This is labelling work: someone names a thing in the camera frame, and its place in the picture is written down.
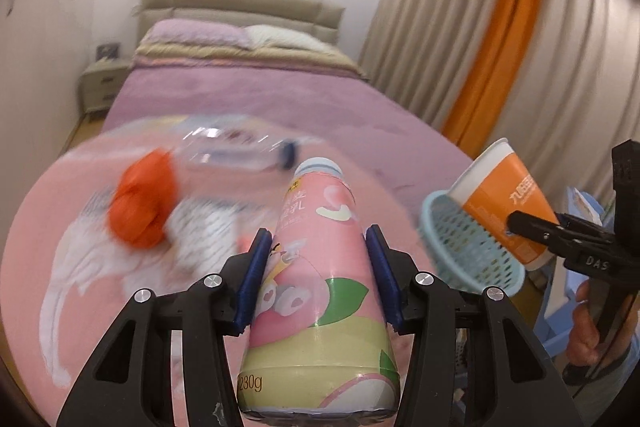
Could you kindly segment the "right hand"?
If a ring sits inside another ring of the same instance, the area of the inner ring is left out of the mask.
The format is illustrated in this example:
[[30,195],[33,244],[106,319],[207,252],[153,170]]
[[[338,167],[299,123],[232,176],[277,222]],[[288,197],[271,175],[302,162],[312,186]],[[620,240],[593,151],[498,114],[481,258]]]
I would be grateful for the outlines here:
[[573,312],[574,326],[570,331],[566,346],[566,356],[570,364],[576,366],[593,366],[602,361],[607,367],[619,359],[631,344],[638,324],[639,300],[634,300],[626,322],[620,328],[620,335],[612,343],[610,349],[600,346],[600,336],[589,314],[589,282],[585,281],[577,289],[578,306]]

